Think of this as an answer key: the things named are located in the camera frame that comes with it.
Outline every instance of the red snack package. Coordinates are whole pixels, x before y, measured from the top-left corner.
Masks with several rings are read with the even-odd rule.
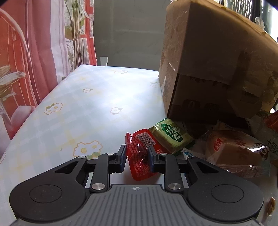
[[[149,168],[147,148],[153,145],[157,153],[166,152],[166,150],[155,140],[151,132],[142,129],[133,135],[127,133],[125,144],[127,146],[126,156],[133,179],[140,181],[155,175]]]

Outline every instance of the pink curtain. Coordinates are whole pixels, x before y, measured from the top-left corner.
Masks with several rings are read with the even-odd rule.
[[[69,18],[79,18],[75,34]],[[8,0],[1,6],[0,157],[59,82],[81,64],[96,65],[92,29],[90,0]]]

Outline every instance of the green label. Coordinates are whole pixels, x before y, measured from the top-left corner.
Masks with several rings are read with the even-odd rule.
[[[163,123],[163,124],[161,124],[161,128],[173,140],[182,142],[182,136],[179,133],[180,132],[179,127],[177,127],[177,126],[172,127],[171,125]]]

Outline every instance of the floral tablecloth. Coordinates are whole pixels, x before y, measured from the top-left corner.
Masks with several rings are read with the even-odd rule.
[[[32,112],[0,160],[0,225],[15,220],[9,194],[19,183],[76,156],[117,152],[125,134],[165,118],[158,72],[82,65]],[[128,161],[111,183],[140,184]],[[162,183],[163,176],[144,180]]]

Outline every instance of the table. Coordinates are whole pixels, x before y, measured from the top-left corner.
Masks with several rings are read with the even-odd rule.
[[[164,118],[157,71],[79,66],[32,112],[0,160],[0,225],[15,220],[9,194],[17,184],[75,156],[116,153],[127,132]],[[127,161],[125,171],[110,175],[110,182],[163,184],[163,178],[134,181]]]

